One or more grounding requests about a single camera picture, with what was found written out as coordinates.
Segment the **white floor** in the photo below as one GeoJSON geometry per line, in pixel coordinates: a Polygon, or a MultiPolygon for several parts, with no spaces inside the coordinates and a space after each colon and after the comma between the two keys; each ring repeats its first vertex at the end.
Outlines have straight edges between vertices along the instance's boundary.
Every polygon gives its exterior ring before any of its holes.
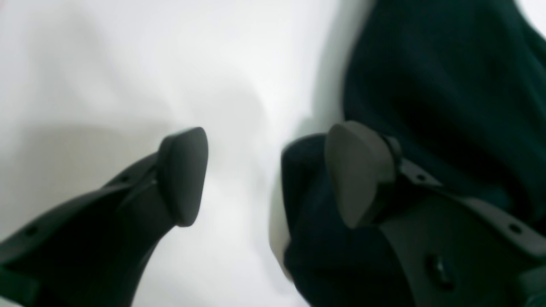
{"type": "MultiPolygon", "coordinates": [[[[520,2],[544,33],[546,3],[520,2]]],[[[202,126],[201,212],[161,241],[134,306],[306,306],[274,256],[289,240],[280,152],[341,120],[371,4],[0,0],[0,239],[202,126]]]]}

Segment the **white background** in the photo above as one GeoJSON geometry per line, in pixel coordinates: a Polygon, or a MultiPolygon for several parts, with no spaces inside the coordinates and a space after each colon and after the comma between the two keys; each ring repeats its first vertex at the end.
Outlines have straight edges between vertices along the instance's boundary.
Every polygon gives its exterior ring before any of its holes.
{"type": "MultiPolygon", "coordinates": [[[[546,30],[546,2],[520,3],[546,30]]],[[[306,306],[274,256],[288,242],[280,153],[341,120],[343,67],[371,6],[0,0],[0,239],[202,126],[200,214],[163,238],[133,305],[306,306]]]]}

